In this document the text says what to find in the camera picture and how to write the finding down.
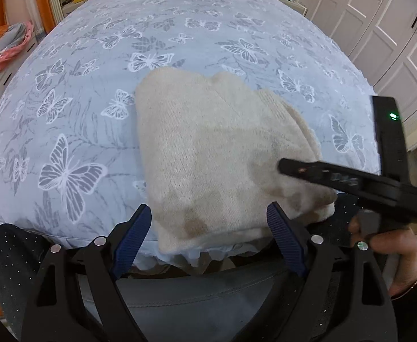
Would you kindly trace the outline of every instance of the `dotted black fabric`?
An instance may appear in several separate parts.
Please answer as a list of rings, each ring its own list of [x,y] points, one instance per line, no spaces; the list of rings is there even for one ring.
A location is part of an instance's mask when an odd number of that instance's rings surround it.
[[[0,225],[0,306],[18,338],[28,294],[49,247],[41,235]]]
[[[349,194],[337,194],[335,213],[326,221],[308,225],[311,235],[321,235],[324,240],[337,246],[348,247],[351,234],[348,232],[349,221],[359,212],[357,197]]]

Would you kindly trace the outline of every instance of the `hand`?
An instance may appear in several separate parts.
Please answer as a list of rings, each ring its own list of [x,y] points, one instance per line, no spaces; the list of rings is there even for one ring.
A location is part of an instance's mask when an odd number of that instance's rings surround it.
[[[348,227],[351,235],[351,246],[364,240],[360,233],[360,223],[354,217]],[[377,234],[369,241],[369,246],[374,252],[383,255],[398,253],[401,255],[397,274],[389,288],[391,297],[408,290],[417,280],[417,235],[411,228],[407,230],[393,230],[387,233]]]

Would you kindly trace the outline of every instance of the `black device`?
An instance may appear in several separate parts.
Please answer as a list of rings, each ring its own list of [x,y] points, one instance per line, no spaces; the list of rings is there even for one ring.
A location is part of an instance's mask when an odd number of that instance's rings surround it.
[[[373,98],[383,176],[332,164],[281,160],[281,173],[354,194],[379,216],[380,230],[417,222],[417,188],[410,185],[406,148],[395,101]],[[339,278],[328,330],[317,342],[396,342],[397,326],[382,269],[365,242],[354,248],[311,236],[291,221],[278,203],[267,208],[267,222],[290,269],[279,275],[264,304],[233,342],[309,342],[322,312],[329,283]],[[29,296],[22,342],[145,342],[129,313],[116,280],[128,271],[151,225],[141,205],[108,237],[65,250],[53,245],[45,256]],[[84,274],[102,325],[86,311],[77,274]],[[14,342],[0,322],[0,342]]]

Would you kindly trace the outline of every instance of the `metal screw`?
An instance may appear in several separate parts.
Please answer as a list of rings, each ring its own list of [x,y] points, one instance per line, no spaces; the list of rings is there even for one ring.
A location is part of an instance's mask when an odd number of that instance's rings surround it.
[[[357,248],[359,248],[361,251],[366,251],[369,248],[369,245],[365,242],[359,242],[357,243]]]
[[[324,238],[321,235],[313,235],[312,236],[312,242],[314,244],[323,244]]]
[[[61,246],[59,244],[53,244],[50,248],[50,252],[52,253],[58,253],[59,251],[61,251]]]
[[[106,237],[97,237],[94,240],[94,245],[100,247],[103,246],[105,243],[107,243],[107,238]]]

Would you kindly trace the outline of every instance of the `blue bedspread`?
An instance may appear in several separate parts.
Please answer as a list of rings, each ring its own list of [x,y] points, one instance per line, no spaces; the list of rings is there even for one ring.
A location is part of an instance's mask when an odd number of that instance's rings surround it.
[[[227,70],[270,88],[300,110],[325,161],[379,170],[373,89],[278,0],[90,0],[43,40],[0,101],[0,224],[80,246],[128,220],[146,201],[134,89],[160,66]],[[147,240],[141,254],[156,255],[153,233]]]

